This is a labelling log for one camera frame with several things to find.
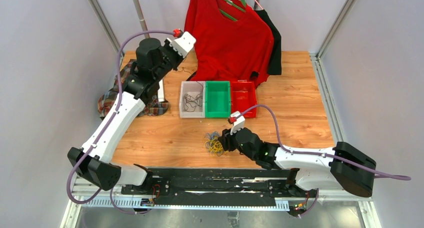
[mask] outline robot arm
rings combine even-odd
[[[374,174],[331,157],[337,155],[374,170],[376,162],[350,144],[338,142],[336,147],[324,149],[288,146],[282,149],[279,144],[261,141],[257,134],[245,128],[245,119],[239,112],[231,114],[229,121],[233,127],[223,130],[218,139],[224,150],[237,149],[265,169],[290,170],[285,190],[295,194],[299,188],[344,189],[356,196],[371,197]],[[317,152],[326,155],[317,156]]]
[[[122,86],[119,110],[116,110],[117,100],[103,122],[81,148],[72,147],[68,152],[68,159],[75,166],[84,152],[93,146],[93,150],[77,168],[79,176],[105,191],[115,185],[141,186],[151,177],[147,169],[142,166],[111,164],[111,160],[118,142],[131,122],[159,90],[159,82],[168,72],[177,69],[195,42],[195,38],[188,32],[184,32],[174,40],[167,38],[164,46],[155,38],[147,38],[140,42],[136,50],[137,62],[133,64],[130,76]],[[104,132],[101,139],[96,143],[95,139],[102,130]]]

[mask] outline green bin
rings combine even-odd
[[[231,91],[228,81],[207,81],[205,117],[227,118],[231,114]]]

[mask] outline white bin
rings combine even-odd
[[[179,95],[179,117],[181,118],[204,118],[205,117],[205,82],[204,81],[187,81],[181,83],[181,92]],[[190,95],[196,98],[202,95],[201,106],[193,107],[193,103],[186,104],[184,95]]]

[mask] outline plastic bin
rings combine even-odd
[[[179,117],[181,118],[204,118],[205,117],[205,82],[204,81],[188,81],[181,83],[181,92],[179,95]],[[197,100],[201,101],[201,106],[197,106],[194,103],[186,104],[184,95],[190,95],[193,98],[196,98],[199,94],[202,96],[202,99]]]
[[[224,117],[231,114],[230,82],[207,81],[205,85],[205,116]]]
[[[253,82],[231,82],[231,113],[244,112],[255,106],[256,101],[255,84]],[[247,112],[244,117],[256,117],[256,108]]]

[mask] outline black base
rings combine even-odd
[[[293,195],[285,188],[285,178],[290,173],[288,170],[179,168],[149,168],[149,170],[160,177],[153,178],[153,184],[160,185],[160,195],[155,201],[157,205],[275,206],[275,197],[306,198],[307,194],[301,190]],[[269,178],[269,180],[257,181],[258,178]],[[131,186],[126,186],[122,193],[140,194]],[[147,192],[149,195],[152,193],[153,189]],[[309,197],[314,198],[315,192],[310,192]]]

